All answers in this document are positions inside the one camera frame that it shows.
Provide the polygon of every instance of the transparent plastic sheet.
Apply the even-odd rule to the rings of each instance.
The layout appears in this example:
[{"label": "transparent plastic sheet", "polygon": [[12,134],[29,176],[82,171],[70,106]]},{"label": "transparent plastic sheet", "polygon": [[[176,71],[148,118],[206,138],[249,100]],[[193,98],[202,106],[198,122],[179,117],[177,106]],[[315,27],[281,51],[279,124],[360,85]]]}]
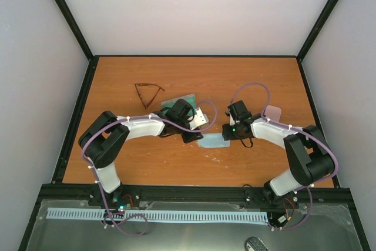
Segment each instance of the transparent plastic sheet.
[{"label": "transparent plastic sheet", "polygon": [[[141,202],[150,210],[258,211],[228,203]],[[41,204],[27,250],[244,250],[244,242],[259,237],[274,251],[284,250],[362,250],[350,212],[343,204],[315,205],[308,221],[291,231],[270,231],[267,226],[249,224],[150,223],[148,233],[127,237],[115,229],[104,229],[98,220],[45,219],[47,208],[88,208],[87,201],[47,200]],[[306,214],[300,204],[289,226]],[[144,223],[127,223],[128,232],[139,232]]]}]

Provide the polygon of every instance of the wooden tabletop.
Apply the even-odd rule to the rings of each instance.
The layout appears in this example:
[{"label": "wooden tabletop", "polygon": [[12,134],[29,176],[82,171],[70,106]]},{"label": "wooden tabletop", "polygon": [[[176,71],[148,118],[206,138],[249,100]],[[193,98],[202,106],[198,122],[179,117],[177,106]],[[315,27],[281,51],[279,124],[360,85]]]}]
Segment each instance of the wooden tabletop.
[{"label": "wooden tabletop", "polygon": [[[221,132],[229,119],[224,114],[235,91],[246,82],[265,83],[271,91],[270,104],[282,109],[281,122],[296,126],[314,124],[306,91],[294,58],[189,58],[189,57],[101,57],[94,75],[72,148],[65,183],[91,183],[92,172],[80,158],[78,137],[103,112],[115,115],[145,115],[160,109],[160,103],[188,94],[196,102],[211,100],[218,108],[218,119],[208,133]],[[145,110],[135,83],[155,83],[165,89]],[[147,102],[156,92],[142,87]],[[266,102],[261,86],[249,86],[239,95],[248,109],[260,113]],[[209,119],[210,105],[202,104]],[[123,184],[252,186],[263,184],[288,168],[284,149],[254,139],[254,147],[244,148],[231,141],[229,148],[200,148],[197,142],[184,144],[180,135],[169,138],[145,137],[126,142],[116,161]],[[318,183],[332,187],[331,180]]]}]

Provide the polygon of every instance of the black metal frame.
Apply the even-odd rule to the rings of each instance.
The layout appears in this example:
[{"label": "black metal frame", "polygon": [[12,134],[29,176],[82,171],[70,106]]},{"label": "black metal frame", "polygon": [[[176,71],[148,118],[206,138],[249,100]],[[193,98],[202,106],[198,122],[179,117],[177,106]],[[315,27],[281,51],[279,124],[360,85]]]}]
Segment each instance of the black metal frame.
[{"label": "black metal frame", "polygon": [[[41,191],[35,203],[35,207],[32,211],[29,224],[26,228],[24,237],[22,239],[19,250],[26,250],[28,240],[33,229],[36,216],[38,214],[41,202],[44,199],[86,199],[93,205],[102,205],[98,201],[97,197],[90,197],[91,195],[98,195],[97,185],[80,185],[80,184],[63,184],[63,176],[65,174],[66,165],[71,154],[72,146],[75,140],[79,122],[82,116],[83,109],[89,94],[90,86],[95,74],[96,66],[100,56],[93,56],[88,44],[85,41],[72,13],[70,12],[65,0],[55,0],[63,16],[65,17],[68,25],[70,26],[74,36],[76,37],[79,45],[89,60],[88,69],[79,92],[79,96],[73,111],[72,119],[68,127],[68,131],[63,143],[61,154],[59,155],[58,163],[56,165],[55,172],[53,174],[52,183],[48,185],[42,185]],[[334,9],[338,0],[328,0],[323,11],[320,13],[315,25],[313,26],[310,34],[305,40],[299,54],[297,56],[223,56],[223,55],[148,55],[155,57],[267,57],[267,58],[296,58],[297,64],[301,73],[301,77],[304,83],[305,91],[307,92],[308,100],[311,106],[311,110],[316,122],[316,125],[321,128],[321,123],[312,99],[309,85],[306,80],[306,75],[303,69],[303,59],[308,53],[308,50],[312,46],[317,35],[324,26],[326,20],[330,16],[330,13]],[[119,56],[144,56],[144,55],[119,55]],[[334,189],[312,189],[314,203],[345,203],[348,205],[352,220],[358,233],[358,237],[361,242],[363,250],[370,250],[370,247],[365,237],[364,230],[362,228],[359,215],[357,213],[353,197],[349,189],[340,188],[338,179],[333,179]],[[134,196],[139,196],[139,200],[142,201],[194,201],[194,202],[227,202],[236,203],[248,208],[260,208],[265,212],[278,212],[279,208],[269,208],[260,204],[255,204],[252,201],[247,201],[247,197],[250,195],[258,195],[261,193],[262,188],[216,188],[216,187],[186,187],[186,186],[124,186],[129,193]],[[299,192],[299,199],[304,202],[309,201],[308,193]]]}]

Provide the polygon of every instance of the white panel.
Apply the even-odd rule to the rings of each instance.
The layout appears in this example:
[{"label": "white panel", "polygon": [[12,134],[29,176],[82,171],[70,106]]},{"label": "white panel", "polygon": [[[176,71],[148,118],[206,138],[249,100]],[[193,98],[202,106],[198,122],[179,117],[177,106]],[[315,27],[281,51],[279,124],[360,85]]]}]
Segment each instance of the white panel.
[{"label": "white panel", "polygon": [[66,0],[95,54],[296,55],[327,0]]},{"label": "white panel", "polygon": [[53,0],[0,0],[0,242],[18,250],[87,66]]},{"label": "white panel", "polygon": [[304,60],[329,145],[376,250],[376,2],[340,0]]}]

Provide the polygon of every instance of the gray wall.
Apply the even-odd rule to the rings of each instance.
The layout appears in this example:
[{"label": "gray wall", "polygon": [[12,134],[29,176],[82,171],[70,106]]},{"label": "gray wall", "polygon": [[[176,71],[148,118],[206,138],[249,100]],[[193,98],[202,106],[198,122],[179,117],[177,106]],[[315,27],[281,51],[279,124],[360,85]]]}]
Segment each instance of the gray wall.
[{"label": "gray wall", "polygon": [[94,54],[296,55],[327,0],[66,0]]},{"label": "gray wall", "polygon": [[340,0],[303,65],[341,185],[376,250],[376,1]]},{"label": "gray wall", "polygon": [[86,66],[53,0],[0,0],[1,250],[51,181]]}]

